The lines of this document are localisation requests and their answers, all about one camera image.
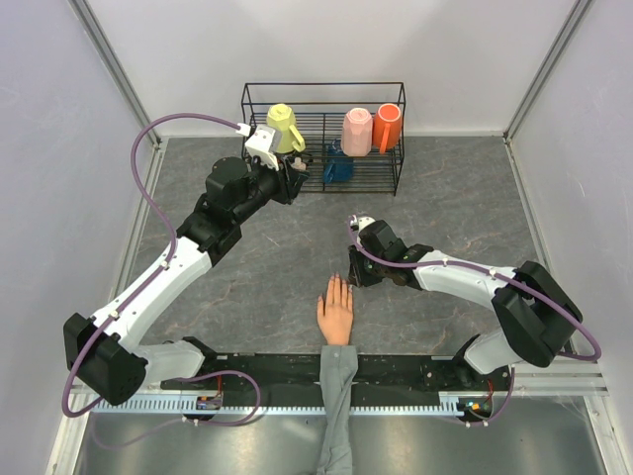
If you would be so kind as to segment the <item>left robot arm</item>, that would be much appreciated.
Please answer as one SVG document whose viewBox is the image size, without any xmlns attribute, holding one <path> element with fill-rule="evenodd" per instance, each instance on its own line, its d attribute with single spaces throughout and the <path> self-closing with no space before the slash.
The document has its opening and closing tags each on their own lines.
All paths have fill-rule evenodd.
<svg viewBox="0 0 633 475">
<path fill-rule="evenodd" d="M 219 159 L 206 190 L 167 246 L 136 281 L 91 317 L 63 326 L 68 368 L 104 401 L 118 406 L 148 384 L 184 378 L 206 389 L 217 365 L 192 339 L 144 345 L 157 318 L 195 280 L 215 267 L 241 238 L 241 226 L 271 201 L 289 205 L 310 174 L 299 155 L 272 169 L 262 161 Z"/>
</svg>

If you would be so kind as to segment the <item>glitter nail polish bottle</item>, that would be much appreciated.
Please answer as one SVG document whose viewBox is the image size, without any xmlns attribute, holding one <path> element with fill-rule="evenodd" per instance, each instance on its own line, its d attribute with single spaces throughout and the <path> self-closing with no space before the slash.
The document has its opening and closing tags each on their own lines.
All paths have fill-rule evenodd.
<svg viewBox="0 0 633 475">
<path fill-rule="evenodd" d="M 292 167 L 298 171 L 307 170 L 307 164 L 303 161 L 303 159 L 300 156 L 295 156 L 293 158 Z"/>
</svg>

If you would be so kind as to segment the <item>yellow faceted mug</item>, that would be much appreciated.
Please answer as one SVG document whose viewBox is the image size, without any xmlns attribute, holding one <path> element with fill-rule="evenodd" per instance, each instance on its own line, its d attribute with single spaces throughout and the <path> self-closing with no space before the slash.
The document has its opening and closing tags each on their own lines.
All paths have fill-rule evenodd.
<svg viewBox="0 0 633 475">
<path fill-rule="evenodd" d="M 281 134 L 276 149 L 278 153 L 303 152 L 305 150 L 305 139 L 297 128 L 293 109 L 287 104 L 272 105 L 267 112 L 266 125 Z"/>
</svg>

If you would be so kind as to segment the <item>mannequin hand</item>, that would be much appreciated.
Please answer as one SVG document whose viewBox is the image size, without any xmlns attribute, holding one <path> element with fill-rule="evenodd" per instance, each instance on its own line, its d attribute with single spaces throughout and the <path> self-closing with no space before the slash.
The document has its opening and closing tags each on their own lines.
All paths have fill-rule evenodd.
<svg viewBox="0 0 633 475">
<path fill-rule="evenodd" d="M 317 299 L 316 321 L 328 345 L 348 345 L 354 321 L 353 293 L 339 275 L 332 275 L 324 295 Z"/>
</svg>

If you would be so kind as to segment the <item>orange mug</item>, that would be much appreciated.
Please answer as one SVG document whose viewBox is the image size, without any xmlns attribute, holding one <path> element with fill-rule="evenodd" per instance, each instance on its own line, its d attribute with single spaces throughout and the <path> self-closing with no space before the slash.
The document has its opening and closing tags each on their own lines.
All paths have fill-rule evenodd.
<svg viewBox="0 0 633 475">
<path fill-rule="evenodd" d="M 398 105 L 385 103 L 379 107 L 374 117 L 372 145 L 380 154 L 398 144 L 402 125 L 403 115 Z"/>
</svg>

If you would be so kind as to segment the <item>blue mug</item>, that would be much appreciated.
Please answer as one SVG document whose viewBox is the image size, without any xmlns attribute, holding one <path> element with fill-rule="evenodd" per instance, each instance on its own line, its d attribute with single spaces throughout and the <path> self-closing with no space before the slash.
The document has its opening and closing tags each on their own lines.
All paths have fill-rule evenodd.
<svg viewBox="0 0 633 475">
<path fill-rule="evenodd" d="M 323 183 L 348 182 L 354 173 L 353 159 L 347 156 L 341 147 L 341 140 L 335 139 L 327 146 Z"/>
</svg>

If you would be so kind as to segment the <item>pink faceted mug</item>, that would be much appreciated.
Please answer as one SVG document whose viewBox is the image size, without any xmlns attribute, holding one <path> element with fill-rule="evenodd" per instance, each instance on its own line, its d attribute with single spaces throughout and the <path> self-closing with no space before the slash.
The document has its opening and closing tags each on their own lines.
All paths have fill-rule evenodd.
<svg viewBox="0 0 633 475">
<path fill-rule="evenodd" d="M 372 147 L 373 116 L 364 108 L 353 108 L 343 120 L 341 148 L 347 156 L 366 156 Z"/>
</svg>

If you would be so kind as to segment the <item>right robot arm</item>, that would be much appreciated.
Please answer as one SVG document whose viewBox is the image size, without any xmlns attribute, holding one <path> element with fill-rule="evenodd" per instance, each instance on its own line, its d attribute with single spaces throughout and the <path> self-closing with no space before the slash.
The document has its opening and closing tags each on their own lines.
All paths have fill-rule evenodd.
<svg viewBox="0 0 633 475">
<path fill-rule="evenodd" d="M 472 390 L 517 362 L 545 368 L 562 352 L 583 315 L 539 263 L 494 267 L 456 259 L 423 244 L 408 246 L 383 220 L 352 217 L 348 280 L 370 287 L 385 279 L 439 292 L 492 311 L 499 328 L 471 337 L 451 360 L 453 380 Z"/>
</svg>

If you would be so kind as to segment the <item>grey sleeved forearm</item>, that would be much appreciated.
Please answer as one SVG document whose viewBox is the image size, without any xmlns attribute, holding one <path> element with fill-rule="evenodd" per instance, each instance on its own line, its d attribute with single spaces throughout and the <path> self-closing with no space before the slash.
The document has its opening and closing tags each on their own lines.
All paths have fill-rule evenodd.
<svg viewBox="0 0 633 475">
<path fill-rule="evenodd" d="M 358 370 L 353 345 L 325 345 L 320 355 L 319 383 L 326 429 L 316 467 L 317 474 L 352 474 L 349 435 L 351 389 Z"/>
</svg>

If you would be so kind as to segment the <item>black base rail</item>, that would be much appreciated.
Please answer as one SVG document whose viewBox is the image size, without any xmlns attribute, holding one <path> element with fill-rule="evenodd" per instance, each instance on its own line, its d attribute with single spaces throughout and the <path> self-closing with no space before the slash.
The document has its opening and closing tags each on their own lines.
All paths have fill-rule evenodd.
<svg viewBox="0 0 633 475">
<path fill-rule="evenodd" d="M 510 387 L 510 369 L 480 374 L 459 358 L 359 355 L 350 347 L 319 354 L 208 355 L 198 380 L 170 380 L 163 389 L 221 391 L 227 406 L 308 408 L 342 397 L 353 407 L 431 406 L 442 392 L 498 394 Z"/>
</svg>

